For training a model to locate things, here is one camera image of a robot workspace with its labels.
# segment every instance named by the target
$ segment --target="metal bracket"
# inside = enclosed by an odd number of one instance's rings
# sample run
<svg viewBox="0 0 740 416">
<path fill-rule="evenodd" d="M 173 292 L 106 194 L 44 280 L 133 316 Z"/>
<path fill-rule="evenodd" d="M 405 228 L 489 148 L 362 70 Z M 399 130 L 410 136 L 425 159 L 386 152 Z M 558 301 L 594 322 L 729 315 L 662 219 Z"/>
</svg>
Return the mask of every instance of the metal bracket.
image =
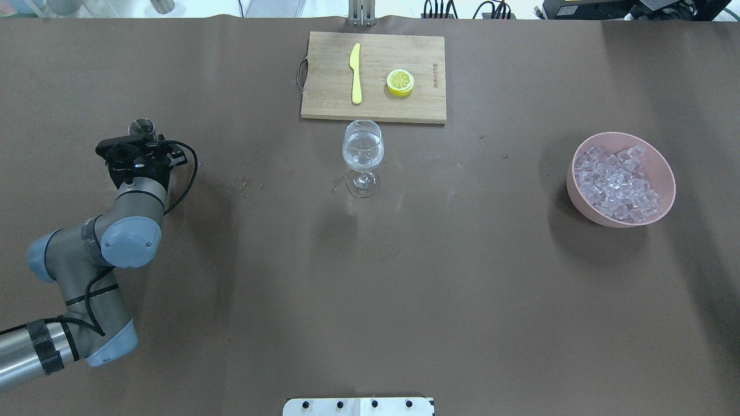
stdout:
<svg viewBox="0 0 740 416">
<path fill-rule="evenodd" d="M 375 26 L 375 0 L 349 0 L 350 26 Z"/>
</svg>

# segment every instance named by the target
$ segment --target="knife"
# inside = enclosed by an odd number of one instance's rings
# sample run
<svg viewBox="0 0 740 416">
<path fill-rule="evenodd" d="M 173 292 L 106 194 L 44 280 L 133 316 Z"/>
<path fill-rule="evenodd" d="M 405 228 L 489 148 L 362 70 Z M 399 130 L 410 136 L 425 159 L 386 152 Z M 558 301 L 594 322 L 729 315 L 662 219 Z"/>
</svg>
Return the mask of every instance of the knife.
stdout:
<svg viewBox="0 0 740 416">
<path fill-rule="evenodd" d="M 352 102 L 359 104 L 363 102 L 363 91 L 360 87 L 360 44 L 354 44 L 352 53 L 349 55 L 349 67 L 352 68 Z"/>
</svg>

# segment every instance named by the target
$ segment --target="sliced citrus fruit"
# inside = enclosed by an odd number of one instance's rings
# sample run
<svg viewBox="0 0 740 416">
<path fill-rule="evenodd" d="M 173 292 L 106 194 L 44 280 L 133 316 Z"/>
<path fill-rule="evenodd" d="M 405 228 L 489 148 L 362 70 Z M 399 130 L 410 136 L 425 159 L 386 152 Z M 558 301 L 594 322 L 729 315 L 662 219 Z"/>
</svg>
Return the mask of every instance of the sliced citrus fruit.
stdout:
<svg viewBox="0 0 740 416">
<path fill-rule="evenodd" d="M 397 97 L 406 97 L 414 89 L 414 76 L 407 70 L 392 70 L 386 78 L 386 86 L 391 94 Z"/>
</svg>

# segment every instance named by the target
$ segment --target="wooden cutting board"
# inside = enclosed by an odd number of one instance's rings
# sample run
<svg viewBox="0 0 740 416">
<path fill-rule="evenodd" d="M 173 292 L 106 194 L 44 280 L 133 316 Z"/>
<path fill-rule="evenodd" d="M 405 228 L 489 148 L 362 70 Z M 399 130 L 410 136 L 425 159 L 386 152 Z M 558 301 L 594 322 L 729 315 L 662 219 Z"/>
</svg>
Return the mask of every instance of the wooden cutting board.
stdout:
<svg viewBox="0 0 740 416">
<path fill-rule="evenodd" d="M 349 54 L 360 46 L 363 101 L 352 103 Z M 408 97 L 392 95 L 386 77 L 397 68 L 414 76 Z M 303 118 L 400 123 L 447 122 L 445 39 L 441 36 L 311 32 L 308 73 L 300 107 Z"/>
</svg>

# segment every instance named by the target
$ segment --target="ice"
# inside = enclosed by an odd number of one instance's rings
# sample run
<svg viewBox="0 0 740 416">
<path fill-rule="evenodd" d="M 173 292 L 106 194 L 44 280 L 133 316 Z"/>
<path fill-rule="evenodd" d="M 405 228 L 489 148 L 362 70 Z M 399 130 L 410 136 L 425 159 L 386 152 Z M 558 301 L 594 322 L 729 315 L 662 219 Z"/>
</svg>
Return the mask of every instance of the ice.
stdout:
<svg viewBox="0 0 740 416">
<path fill-rule="evenodd" d="M 660 212 L 659 196 L 642 171 L 645 149 L 636 145 L 608 154 L 589 147 L 573 162 L 576 185 L 597 211 L 618 221 L 641 223 Z"/>
</svg>

